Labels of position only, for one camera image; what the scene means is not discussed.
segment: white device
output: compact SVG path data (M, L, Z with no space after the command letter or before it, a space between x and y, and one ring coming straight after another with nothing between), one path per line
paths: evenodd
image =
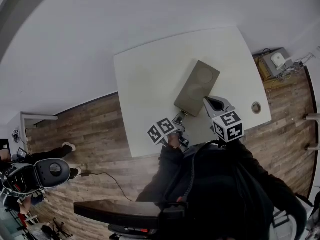
M281 69L286 63L286 59L280 52L277 52L274 55L272 55L270 59L276 66L276 70Z

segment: person's leg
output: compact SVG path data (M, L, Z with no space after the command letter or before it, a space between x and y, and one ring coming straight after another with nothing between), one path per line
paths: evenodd
M68 181L73 180L74 178L80 176L81 172L82 172L80 167L78 167L77 169L71 168L70 171L71 171L71 173L70 173L70 177L69 177Z
M66 155L70 154L72 151L76 150L76 147L69 143L64 143L63 147L56 148L49 152L37 153L27 155L23 161L24 164L34 165L36 162L41 161L43 159L50 158L64 158Z

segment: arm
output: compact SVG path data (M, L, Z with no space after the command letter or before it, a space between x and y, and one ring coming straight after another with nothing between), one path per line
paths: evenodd
M159 157L159 170L152 178L143 192L138 196L137 202L161 202L167 188L179 171L180 165L184 159L182 151L178 148L179 141L175 135L168 137L169 146L164 146Z
M294 217L297 223L296 239L299 239L307 223L307 212L293 191L281 179L263 169L240 140L228 143L226 149L237 156L243 167L261 184L273 205Z

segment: desk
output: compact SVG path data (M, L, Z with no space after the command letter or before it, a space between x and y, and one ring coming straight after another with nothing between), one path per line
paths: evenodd
M147 130L163 118L179 112L174 102L200 60L220 71L211 94L236 107L245 130L271 120L267 96L248 46L237 27L181 34L148 43L114 56L121 111L133 157L157 154ZM260 114L252 112L259 102ZM216 138L202 108L198 117L184 123L190 144Z
M58 120L58 117L20 112L7 124L7 134L11 156L17 155L19 148L22 148L28 152L28 146L26 145L26 128L35 127L35 124L43 120ZM12 137L14 130L19 130L20 132L20 139L18 143L15 143L14 138Z

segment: black jacket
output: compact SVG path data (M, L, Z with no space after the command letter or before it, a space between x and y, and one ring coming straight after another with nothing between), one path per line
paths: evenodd
M188 189L191 166L192 156L184 158L180 149L163 147L158 173L137 202L176 202ZM269 175L239 140L222 151L201 150L194 169L195 181L187 200L194 221L201 222L196 227L209 227L212 239L222 235L237 240L267 239L274 206L295 218L296 239L300 238L306 210L292 190Z

